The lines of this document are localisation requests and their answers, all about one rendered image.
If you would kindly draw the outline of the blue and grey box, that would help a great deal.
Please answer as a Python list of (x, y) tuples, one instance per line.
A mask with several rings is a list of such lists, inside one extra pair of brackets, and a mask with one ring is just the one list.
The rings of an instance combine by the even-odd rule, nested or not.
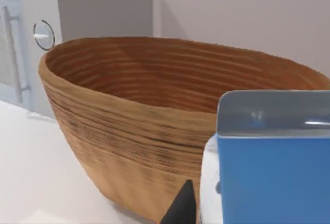
[(199, 224), (330, 224), (330, 90), (223, 94), (200, 200)]

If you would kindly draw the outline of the microwave knob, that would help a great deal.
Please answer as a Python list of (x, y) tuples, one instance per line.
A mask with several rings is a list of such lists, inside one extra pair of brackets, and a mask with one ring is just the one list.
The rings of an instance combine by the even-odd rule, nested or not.
[(33, 38), (36, 44), (44, 51), (49, 51), (55, 45), (54, 31), (45, 20), (34, 23)]

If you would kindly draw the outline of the brown woven basket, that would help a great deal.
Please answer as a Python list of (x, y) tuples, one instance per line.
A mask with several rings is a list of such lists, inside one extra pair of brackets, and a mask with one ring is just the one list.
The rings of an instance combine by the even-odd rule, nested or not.
[(109, 200), (160, 223), (202, 155), (232, 90), (330, 90), (330, 78), (260, 51), (174, 38), (82, 38), (39, 63), (64, 137)]

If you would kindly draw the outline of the pale microwave oven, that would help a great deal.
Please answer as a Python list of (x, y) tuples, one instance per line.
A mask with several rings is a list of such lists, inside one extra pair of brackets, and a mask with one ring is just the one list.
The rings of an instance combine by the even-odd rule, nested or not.
[(52, 117), (38, 67), (42, 50), (33, 38), (34, 23), (47, 21), (55, 34), (55, 45), (83, 37), (151, 36), (153, 0), (0, 0), (21, 9), (30, 86), (29, 111)]

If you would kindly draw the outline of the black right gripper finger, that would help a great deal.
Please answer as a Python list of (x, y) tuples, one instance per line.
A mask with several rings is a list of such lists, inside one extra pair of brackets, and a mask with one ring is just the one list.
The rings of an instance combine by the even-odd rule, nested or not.
[(196, 224), (196, 199), (191, 180), (183, 184), (160, 224)]

